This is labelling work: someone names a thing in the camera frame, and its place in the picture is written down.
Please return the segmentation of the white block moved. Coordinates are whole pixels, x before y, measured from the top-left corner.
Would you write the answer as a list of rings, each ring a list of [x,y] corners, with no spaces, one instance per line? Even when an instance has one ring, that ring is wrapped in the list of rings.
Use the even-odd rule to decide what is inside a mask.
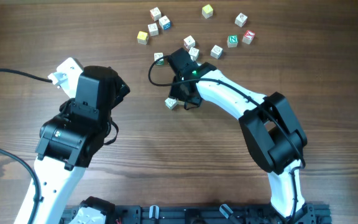
[[[170,110],[173,110],[178,104],[178,100],[175,99],[175,98],[170,98],[168,97],[166,100],[165,100],[165,105],[168,109]]]

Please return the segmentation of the white block red edge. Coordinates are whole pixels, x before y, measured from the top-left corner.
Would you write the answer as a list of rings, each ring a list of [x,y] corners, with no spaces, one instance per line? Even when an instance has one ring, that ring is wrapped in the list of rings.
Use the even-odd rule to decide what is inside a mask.
[[[148,25],[149,34],[151,37],[159,35],[158,26],[156,23]]]

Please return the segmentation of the green N letter block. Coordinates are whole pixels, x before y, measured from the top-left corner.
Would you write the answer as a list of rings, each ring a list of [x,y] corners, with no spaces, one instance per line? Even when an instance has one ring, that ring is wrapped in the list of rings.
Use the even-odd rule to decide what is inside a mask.
[[[237,47],[238,43],[239,43],[239,41],[238,41],[237,35],[229,35],[227,37],[227,46],[229,48]]]

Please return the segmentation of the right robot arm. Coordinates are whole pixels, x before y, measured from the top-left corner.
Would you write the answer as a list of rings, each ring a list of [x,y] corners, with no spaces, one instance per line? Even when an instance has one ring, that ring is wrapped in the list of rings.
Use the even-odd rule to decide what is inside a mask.
[[[199,106],[209,101],[236,118],[254,162],[268,174],[276,213],[290,223],[303,216],[300,170],[305,167],[307,137],[288,100],[250,91],[210,63],[198,64],[183,48],[167,57],[175,73],[170,96]]]

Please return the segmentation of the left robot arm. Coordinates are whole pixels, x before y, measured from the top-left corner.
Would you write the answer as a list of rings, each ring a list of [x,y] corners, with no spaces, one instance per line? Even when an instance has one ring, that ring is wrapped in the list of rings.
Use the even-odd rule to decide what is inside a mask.
[[[67,201],[92,157],[113,139],[117,128],[111,111],[130,92],[111,67],[87,66],[78,78],[76,95],[40,129],[34,170],[16,223],[58,223]]]

